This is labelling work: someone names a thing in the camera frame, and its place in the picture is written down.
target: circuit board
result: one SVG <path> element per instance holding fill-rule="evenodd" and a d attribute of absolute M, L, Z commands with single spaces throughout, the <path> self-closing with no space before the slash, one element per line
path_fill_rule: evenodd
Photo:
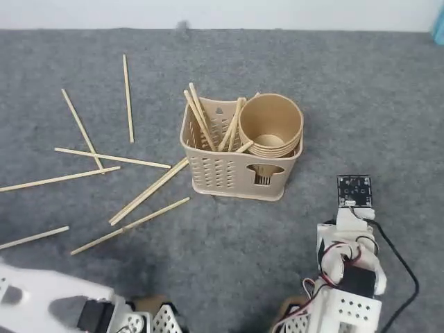
<path fill-rule="evenodd" d="M 369 175 L 338 176 L 339 207 L 373 206 L 371 179 Z"/>

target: carpet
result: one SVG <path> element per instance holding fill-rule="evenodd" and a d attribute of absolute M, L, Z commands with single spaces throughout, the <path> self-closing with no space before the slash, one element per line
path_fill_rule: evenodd
<path fill-rule="evenodd" d="M 122 53 L 128 55 L 130 144 Z M 186 196 L 135 230 L 70 257 L 113 231 L 110 219 L 164 170 L 122 169 L 0 194 L 0 244 L 63 225 L 52 238 L 1 251 L 9 264 L 53 269 L 125 297 L 170 297 L 192 332 L 265 332 L 283 300 L 316 275 L 316 224 L 337 211 L 336 175 L 368 173 L 377 221 L 421 282 L 390 332 L 438 332 L 442 292 L 444 49 L 430 35 L 311 31 L 0 31 L 0 186 L 94 170 L 62 97 L 70 95 L 98 152 L 174 165 L 183 89 L 234 100 L 293 99 L 305 150 L 282 200 L 211 197 L 189 169 L 128 215 L 125 225 Z M 377 234 L 388 275 L 381 325 L 413 284 Z"/>

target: beige cup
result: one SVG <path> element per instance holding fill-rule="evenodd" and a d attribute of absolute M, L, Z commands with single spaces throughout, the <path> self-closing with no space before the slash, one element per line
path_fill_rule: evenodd
<path fill-rule="evenodd" d="M 249 100 L 239 115 L 239 135 L 248 149 L 262 157 L 282 157 L 300 141 L 304 117 L 298 106 L 279 94 L 260 94 Z"/>

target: white wall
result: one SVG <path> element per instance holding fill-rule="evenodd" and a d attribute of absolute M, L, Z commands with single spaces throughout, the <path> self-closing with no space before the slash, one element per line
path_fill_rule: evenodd
<path fill-rule="evenodd" d="M 429 31 L 443 0 L 1 0 L 0 28 Z"/>

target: beige basket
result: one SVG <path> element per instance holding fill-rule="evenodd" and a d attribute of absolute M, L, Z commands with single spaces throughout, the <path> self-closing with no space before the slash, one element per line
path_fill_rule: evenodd
<path fill-rule="evenodd" d="M 207 115 L 210 135 L 215 146 L 218 146 L 233 118 L 236 101 L 204 98 L 200 98 L 200 101 Z M 296 150 L 289 157 L 266 158 L 247 153 L 214 152 L 211 151 L 189 105 L 185 108 L 180 131 L 180 143 L 189 160 L 195 191 L 268 201 L 279 200 L 284 194 L 291 169 L 302 153 L 302 137 L 303 134 Z M 239 133 L 236 133 L 233 150 L 240 146 Z"/>

